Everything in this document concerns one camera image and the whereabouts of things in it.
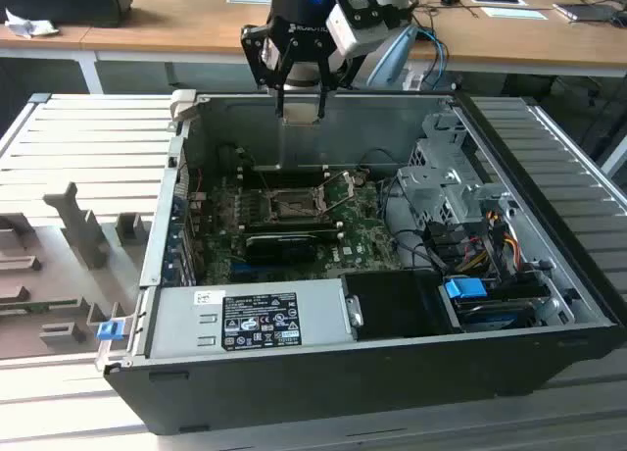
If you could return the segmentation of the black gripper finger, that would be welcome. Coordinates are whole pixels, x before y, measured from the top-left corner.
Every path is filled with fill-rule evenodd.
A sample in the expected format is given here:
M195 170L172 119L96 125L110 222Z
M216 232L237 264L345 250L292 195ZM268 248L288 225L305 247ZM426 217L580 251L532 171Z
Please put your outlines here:
M350 87L353 81L353 60L344 59L340 68L336 72L330 69L329 58L336 51L336 45L332 39L318 40L315 43L315 57L320 78L320 92L317 105L317 117L322 119L325 116L326 99L331 91L338 87Z
M296 40L285 25L244 25L240 42L257 86L275 91L275 113L283 117L287 77L295 64ZM263 59L267 44L278 53L276 64L268 66Z

